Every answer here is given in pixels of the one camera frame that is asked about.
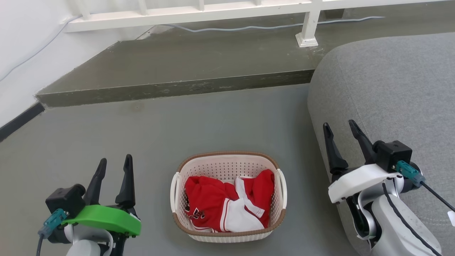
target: black baseboard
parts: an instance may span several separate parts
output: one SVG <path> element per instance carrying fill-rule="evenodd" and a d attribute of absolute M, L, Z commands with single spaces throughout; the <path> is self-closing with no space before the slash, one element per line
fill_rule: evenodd
<path fill-rule="evenodd" d="M 37 115 L 41 114 L 43 111 L 43 105 L 41 105 L 41 103 L 37 103 L 25 110 L 25 112 L 20 114 L 18 117 L 14 118 L 11 122 L 5 124 L 2 128 L 0 128 L 0 142 L 10 136 L 13 132 L 17 131 L 17 129 L 24 126 L 24 124 L 35 118 Z"/>

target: white wall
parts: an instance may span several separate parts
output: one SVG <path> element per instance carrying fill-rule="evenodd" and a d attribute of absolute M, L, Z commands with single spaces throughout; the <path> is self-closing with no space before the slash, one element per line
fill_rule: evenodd
<path fill-rule="evenodd" d="M 87 2 L 91 2 L 92 12 L 137 8 L 135 0 Z M 0 74 L 35 52 L 63 20 L 78 14 L 72 0 L 0 0 Z M 40 89 L 115 42 L 133 40 L 149 28 L 61 33 L 0 82 L 0 127 L 35 104 L 34 94 Z"/>

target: white plastic basket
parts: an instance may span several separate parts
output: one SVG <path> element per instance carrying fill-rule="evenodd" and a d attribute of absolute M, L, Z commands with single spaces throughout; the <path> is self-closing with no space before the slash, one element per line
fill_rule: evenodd
<path fill-rule="evenodd" d="M 268 228 L 248 232 L 206 233 L 193 229 L 184 212 L 185 183 L 190 176 L 207 176 L 232 182 L 237 176 L 255 178 L 261 171 L 270 169 L 275 174 L 275 191 L 272 195 Z M 276 162 L 264 154 L 252 152 L 216 152 L 201 154 L 185 160 L 171 183 L 171 210 L 177 226 L 195 240 L 212 243 L 236 243 L 267 237 L 283 221 L 288 192 L 286 180 Z"/>

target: gray fabric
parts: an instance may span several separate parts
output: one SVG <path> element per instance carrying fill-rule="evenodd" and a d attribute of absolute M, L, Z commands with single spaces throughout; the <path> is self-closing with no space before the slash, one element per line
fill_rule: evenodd
<path fill-rule="evenodd" d="M 455 33 L 403 36 L 331 51 L 316 69 L 308 97 L 326 167 L 324 122 L 349 165 L 364 163 L 348 125 L 354 119 L 372 142 L 400 140 L 410 146 L 412 161 L 429 186 L 455 205 L 454 42 Z M 449 209 L 423 187 L 400 197 L 435 235 L 443 254 L 453 255 L 455 227 Z M 338 210 L 349 240 L 360 255 L 368 255 L 366 242 L 355 237 L 347 205 Z"/>

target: teal connector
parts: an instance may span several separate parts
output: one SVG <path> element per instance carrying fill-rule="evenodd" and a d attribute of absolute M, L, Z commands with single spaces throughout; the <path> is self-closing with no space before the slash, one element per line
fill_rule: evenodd
<path fill-rule="evenodd" d="M 418 188 L 422 185 L 420 182 L 425 181 L 425 177 L 405 161 L 398 161 L 395 170 L 410 179 Z"/>
<path fill-rule="evenodd" d="M 52 234 L 54 229 L 58 227 L 58 225 L 60 225 L 67 217 L 68 212 L 65 212 L 62 209 L 55 210 L 55 212 L 43 223 L 43 226 L 38 231 L 38 234 L 40 236 L 43 235 L 43 238 L 47 239 Z"/>

